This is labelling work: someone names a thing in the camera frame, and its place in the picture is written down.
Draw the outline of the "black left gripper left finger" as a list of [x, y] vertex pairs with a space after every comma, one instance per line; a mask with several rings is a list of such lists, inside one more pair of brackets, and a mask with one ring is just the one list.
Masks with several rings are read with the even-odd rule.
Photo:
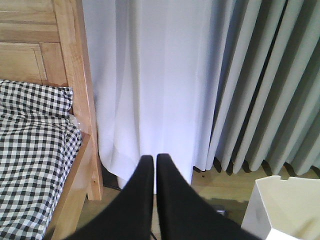
[[114, 200], [67, 240], [149, 240], [154, 201], [154, 160], [141, 156]]

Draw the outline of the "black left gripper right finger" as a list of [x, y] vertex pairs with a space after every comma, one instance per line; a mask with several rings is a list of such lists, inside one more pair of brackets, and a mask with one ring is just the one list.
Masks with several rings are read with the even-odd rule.
[[156, 158], [156, 201], [164, 240], [257, 239], [205, 202], [167, 153], [160, 153]]

